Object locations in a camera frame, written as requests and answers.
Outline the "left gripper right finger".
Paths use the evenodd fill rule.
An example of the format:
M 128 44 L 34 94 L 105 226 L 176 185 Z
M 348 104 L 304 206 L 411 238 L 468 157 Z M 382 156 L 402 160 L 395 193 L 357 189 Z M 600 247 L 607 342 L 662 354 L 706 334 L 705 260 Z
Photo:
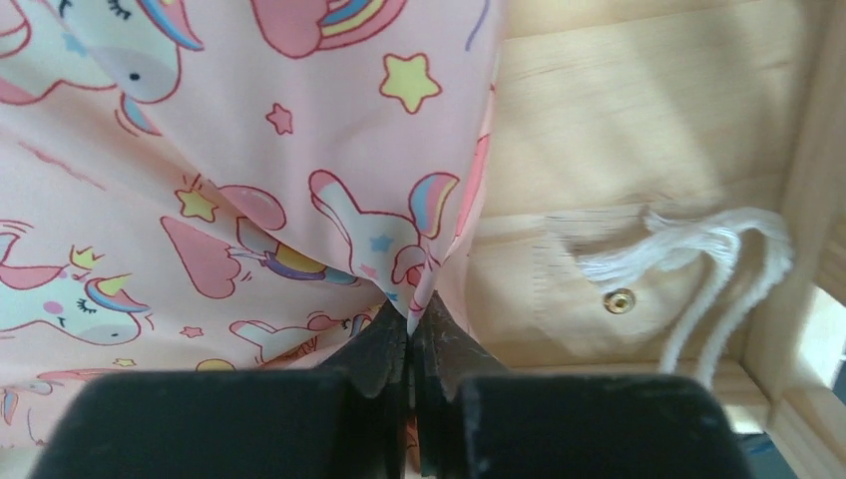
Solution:
M 420 467 L 434 478 L 748 478 L 720 404 L 665 374 L 519 373 L 433 296 L 412 336 Z

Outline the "pink patterned bed cushion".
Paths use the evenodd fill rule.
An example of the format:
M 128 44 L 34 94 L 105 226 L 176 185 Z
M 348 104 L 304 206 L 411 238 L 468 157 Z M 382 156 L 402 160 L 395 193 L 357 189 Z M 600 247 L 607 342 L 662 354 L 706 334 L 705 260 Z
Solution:
M 512 2 L 3 2 L 2 449 L 47 445 L 102 375 L 307 367 L 383 303 L 419 324 L 439 293 L 481 342 Z M 657 364 L 709 379 L 780 222 L 642 222 L 578 268 L 617 304 L 705 256 Z

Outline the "wooden pet bed frame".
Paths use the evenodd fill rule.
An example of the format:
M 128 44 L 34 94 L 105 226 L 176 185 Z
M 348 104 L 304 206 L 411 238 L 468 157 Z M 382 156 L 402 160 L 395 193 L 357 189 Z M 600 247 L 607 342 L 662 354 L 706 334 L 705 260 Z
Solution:
M 714 392 L 801 478 L 845 474 L 845 5 L 514 1 L 470 319 L 522 369 L 647 372 L 709 266 L 617 304 L 577 259 L 644 240 L 646 211 L 783 216 L 790 274 L 729 340 Z

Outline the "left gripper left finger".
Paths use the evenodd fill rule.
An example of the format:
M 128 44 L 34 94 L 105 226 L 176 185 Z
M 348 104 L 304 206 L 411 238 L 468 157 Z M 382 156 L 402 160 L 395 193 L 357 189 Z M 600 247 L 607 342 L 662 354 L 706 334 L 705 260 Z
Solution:
M 131 372 L 86 385 L 35 478 L 400 478 L 405 318 L 309 369 Z

